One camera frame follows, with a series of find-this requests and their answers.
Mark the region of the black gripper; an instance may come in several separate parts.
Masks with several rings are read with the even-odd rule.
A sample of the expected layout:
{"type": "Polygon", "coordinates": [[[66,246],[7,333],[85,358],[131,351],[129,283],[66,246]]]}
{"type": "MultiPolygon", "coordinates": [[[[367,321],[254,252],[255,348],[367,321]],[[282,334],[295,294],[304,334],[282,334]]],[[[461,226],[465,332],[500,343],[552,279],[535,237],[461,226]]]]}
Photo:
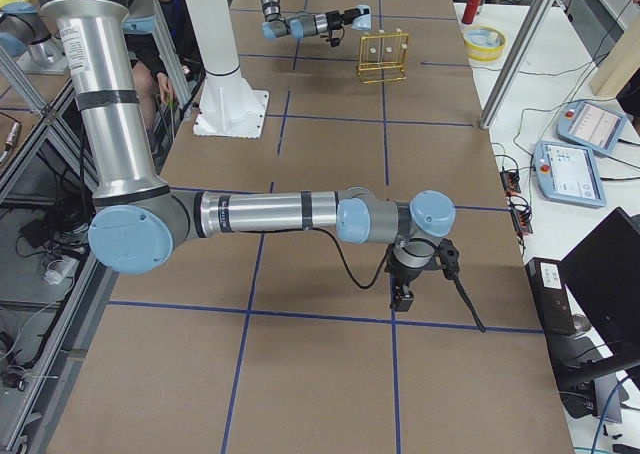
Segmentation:
{"type": "Polygon", "coordinates": [[[327,29],[338,30],[344,25],[351,25],[358,16],[358,8],[346,9],[344,12],[338,10],[328,11],[325,13],[327,29]]]}
{"type": "Polygon", "coordinates": [[[440,267],[434,257],[423,266],[409,267],[398,260],[396,255],[392,253],[385,267],[385,271],[391,276],[390,308],[395,312],[407,312],[414,300],[414,294],[410,290],[410,283],[418,278],[423,271],[439,269],[440,267]]]}

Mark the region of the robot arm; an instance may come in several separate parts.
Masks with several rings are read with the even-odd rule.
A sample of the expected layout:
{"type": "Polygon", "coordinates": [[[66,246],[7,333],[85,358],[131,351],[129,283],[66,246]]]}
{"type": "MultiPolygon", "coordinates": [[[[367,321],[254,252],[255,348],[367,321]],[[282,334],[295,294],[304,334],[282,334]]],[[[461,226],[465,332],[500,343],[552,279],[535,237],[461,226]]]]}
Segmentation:
{"type": "Polygon", "coordinates": [[[300,40],[308,37],[322,37],[331,47],[338,47],[344,36],[344,28],[355,30],[371,29],[371,9],[368,5],[358,5],[343,12],[332,10],[322,14],[300,11],[284,17],[280,0],[260,0],[264,22],[262,32],[266,39],[291,36],[300,40]]]}
{"type": "Polygon", "coordinates": [[[98,185],[89,226],[94,256],[121,274],[163,265],[183,244],[215,235],[320,231],[336,243],[380,244],[380,269],[392,279],[391,308],[407,311],[411,282],[422,272],[458,277],[449,232],[452,201],[427,190],[408,202],[378,198],[341,184],[355,162],[328,138],[287,167],[288,193],[202,189],[216,174],[238,181],[258,176],[254,147],[264,127],[269,95],[244,78],[227,0],[186,0],[205,80],[194,124],[195,148],[179,158],[188,180],[170,184],[155,170],[143,131],[125,38],[153,30],[153,0],[38,0],[54,20],[70,64],[98,185]]]}

